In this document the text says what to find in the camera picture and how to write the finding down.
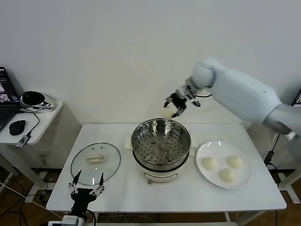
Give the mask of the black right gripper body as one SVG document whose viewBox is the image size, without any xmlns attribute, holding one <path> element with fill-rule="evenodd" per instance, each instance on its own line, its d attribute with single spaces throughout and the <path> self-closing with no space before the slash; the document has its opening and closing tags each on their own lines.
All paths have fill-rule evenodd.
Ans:
<svg viewBox="0 0 301 226">
<path fill-rule="evenodd" d="M 172 99 L 171 102 L 174 104 L 177 110 L 185 110 L 187 108 L 186 106 L 187 100 L 185 98 L 180 98 L 180 96 L 176 92 L 171 94 L 171 99 Z"/>
</svg>

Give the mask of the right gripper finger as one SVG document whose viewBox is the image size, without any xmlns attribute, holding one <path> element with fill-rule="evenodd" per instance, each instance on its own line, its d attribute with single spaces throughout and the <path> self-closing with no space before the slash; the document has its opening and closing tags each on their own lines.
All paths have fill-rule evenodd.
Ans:
<svg viewBox="0 0 301 226">
<path fill-rule="evenodd" d="M 181 116 L 185 110 L 186 110 L 186 108 L 177 108 L 172 117 L 176 118 L 176 117 Z"/>
<path fill-rule="evenodd" d="M 164 103 L 164 108 L 167 107 L 170 103 L 173 102 L 173 94 L 170 94 L 167 98 L 166 98 L 166 101 Z"/>
</svg>

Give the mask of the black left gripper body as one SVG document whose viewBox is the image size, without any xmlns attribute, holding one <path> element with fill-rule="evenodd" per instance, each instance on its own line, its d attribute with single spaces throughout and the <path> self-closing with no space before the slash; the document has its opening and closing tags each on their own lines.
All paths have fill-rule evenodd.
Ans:
<svg viewBox="0 0 301 226">
<path fill-rule="evenodd" d="M 87 212 L 88 205 L 96 200 L 96 196 L 91 194 L 93 189 L 78 188 L 77 193 L 71 194 L 71 199 L 74 201 L 70 215 L 84 216 Z"/>
</svg>

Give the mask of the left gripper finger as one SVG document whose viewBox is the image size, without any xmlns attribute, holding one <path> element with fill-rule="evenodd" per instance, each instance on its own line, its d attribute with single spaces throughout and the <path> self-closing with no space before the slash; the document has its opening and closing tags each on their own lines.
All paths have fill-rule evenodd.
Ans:
<svg viewBox="0 0 301 226">
<path fill-rule="evenodd" d="M 102 194 L 102 192 L 105 190 L 103 177 L 104 177 L 104 173 L 102 172 L 98 187 L 90 192 L 91 195 L 95 197 L 99 197 Z"/>
<path fill-rule="evenodd" d="M 78 193 L 76 185 L 79 181 L 80 174 L 81 174 L 81 170 L 78 171 L 76 176 L 73 178 L 73 181 L 71 183 L 69 183 L 69 189 L 70 189 L 71 194 Z"/>
</svg>

